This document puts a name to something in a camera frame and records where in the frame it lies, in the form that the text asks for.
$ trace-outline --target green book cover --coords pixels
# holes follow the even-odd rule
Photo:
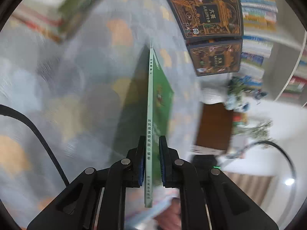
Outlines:
[[[161,184],[159,157],[159,136],[167,135],[168,119],[172,108],[173,90],[160,66],[150,42],[146,168],[145,168],[145,207],[152,207],[153,186]]]

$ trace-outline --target black cable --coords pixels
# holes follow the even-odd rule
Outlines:
[[[52,162],[53,162],[54,166],[56,167],[57,171],[59,172],[59,175],[61,176],[64,184],[67,187],[69,185],[69,181],[68,181],[61,165],[59,164],[58,160],[56,159],[55,155],[53,154],[53,152],[50,149],[49,145],[47,144],[46,140],[44,139],[44,137],[42,136],[40,131],[36,128],[34,123],[32,123],[32,121],[29,118],[27,118],[25,115],[21,114],[20,112],[15,111],[14,109],[7,107],[5,105],[2,105],[2,104],[0,104],[0,115],[15,118],[15,119],[23,122],[26,126],[28,126],[33,131],[33,133],[36,135],[36,137],[39,139],[40,143],[43,145],[43,147],[47,151],[50,159],[52,160]]]
[[[290,169],[291,169],[291,174],[292,174],[292,178],[294,179],[294,184],[292,184],[291,187],[291,191],[290,191],[290,196],[288,199],[288,203],[283,211],[283,213],[281,214],[281,216],[279,217],[279,220],[277,221],[277,225],[280,227],[281,224],[284,222],[284,220],[286,219],[287,215],[289,214],[289,211],[291,210],[292,206],[293,206],[293,202],[294,202],[294,197],[296,194],[296,171],[294,168],[294,164],[292,163],[290,157],[288,156],[288,154],[277,144],[271,142],[271,141],[258,141],[252,144],[249,144],[248,146],[244,147],[243,150],[237,152],[236,154],[234,154],[230,160],[224,161],[222,164],[220,164],[220,167],[225,167],[228,164],[230,164],[231,162],[233,162],[235,160],[235,158],[237,158],[238,156],[240,156],[243,152],[245,152],[246,150],[248,150],[249,148],[258,145],[258,144],[268,144],[270,146],[275,147],[276,149],[278,149],[287,159]]]

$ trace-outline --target gray dot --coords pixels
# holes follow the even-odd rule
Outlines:
[[[87,175],[93,174],[93,173],[94,173],[94,168],[87,168],[87,169],[85,170],[85,173],[86,173]]]
[[[219,175],[221,173],[221,171],[219,169],[212,169],[211,170],[211,174],[213,175]]]
[[[130,159],[124,158],[124,159],[121,161],[121,163],[124,164],[124,165],[130,164]]]
[[[184,164],[184,161],[181,160],[181,159],[177,159],[177,160],[175,160],[175,164],[180,166],[180,165]]]

